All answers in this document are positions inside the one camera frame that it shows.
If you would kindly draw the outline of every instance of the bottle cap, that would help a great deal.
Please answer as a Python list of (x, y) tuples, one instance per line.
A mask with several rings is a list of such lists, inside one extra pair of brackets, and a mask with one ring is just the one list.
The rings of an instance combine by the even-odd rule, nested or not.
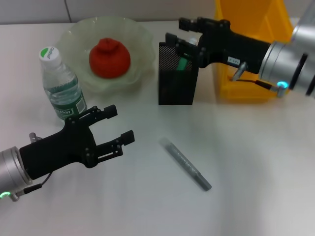
[(55, 47), (46, 47), (40, 50), (39, 60), (46, 68), (57, 67), (62, 62), (60, 53)]

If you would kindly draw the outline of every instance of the glass bowl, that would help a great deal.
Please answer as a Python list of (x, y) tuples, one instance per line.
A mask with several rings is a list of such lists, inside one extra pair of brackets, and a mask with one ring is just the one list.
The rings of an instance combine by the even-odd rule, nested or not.
[[(131, 57), (131, 65), (126, 74), (105, 79), (91, 71), (89, 54), (102, 38), (112, 38), (126, 46)], [(136, 21), (102, 16), (76, 23), (63, 33), (56, 47), (63, 62), (74, 71), (80, 83), (93, 92), (104, 92), (134, 84), (144, 72), (153, 68), (155, 53), (152, 40), (151, 33)]]

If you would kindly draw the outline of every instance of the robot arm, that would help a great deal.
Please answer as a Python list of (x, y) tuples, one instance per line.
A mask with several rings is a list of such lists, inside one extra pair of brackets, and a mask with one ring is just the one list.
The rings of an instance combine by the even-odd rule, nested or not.
[(31, 144), (18, 150), (12, 147), (0, 153), (0, 198), (10, 195), (12, 200), (41, 188), (31, 185), (32, 180), (62, 168), (73, 162), (80, 162), (87, 168), (123, 155), (122, 145), (134, 142), (133, 131), (107, 143), (96, 145), (89, 126), (117, 115), (114, 105), (103, 111), (96, 106), (78, 116), (65, 120), (63, 129), (44, 139), (30, 135)]
[(219, 62), (238, 68), (233, 81), (239, 80), (244, 71), (259, 74), (257, 85), (276, 91), (278, 97), (284, 95), (286, 89), (315, 97), (315, 4), (303, 17), (304, 25), (298, 25), (293, 32), (292, 41), (280, 42), (259, 41), (249, 38), (230, 29), (227, 20), (211, 20), (198, 18), (189, 20), (181, 18), (179, 28), (185, 31), (202, 33), (198, 46), (189, 44), (177, 36), (167, 33), (165, 42), (175, 47), (180, 57), (193, 59), (200, 68)]

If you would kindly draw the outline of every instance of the red fruit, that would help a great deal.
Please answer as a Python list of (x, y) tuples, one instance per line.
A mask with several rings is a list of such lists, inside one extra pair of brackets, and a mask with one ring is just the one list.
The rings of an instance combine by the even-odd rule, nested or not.
[(100, 77), (116, 78), (128, 71), (130, 54), (121, 42), (103, 38), (90, 52), (90, 67)]

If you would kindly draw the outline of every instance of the plastic bottle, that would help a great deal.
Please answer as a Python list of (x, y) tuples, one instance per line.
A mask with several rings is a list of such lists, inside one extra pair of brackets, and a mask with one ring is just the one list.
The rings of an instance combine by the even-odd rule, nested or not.
[(39, 53), (42, 65), (44, 90), (53, 105), (57, 116), (65, 120), (72, 115), (87, 109), (78, 78), (62, 62), (60, 53), (55, 47), (46, 47)]

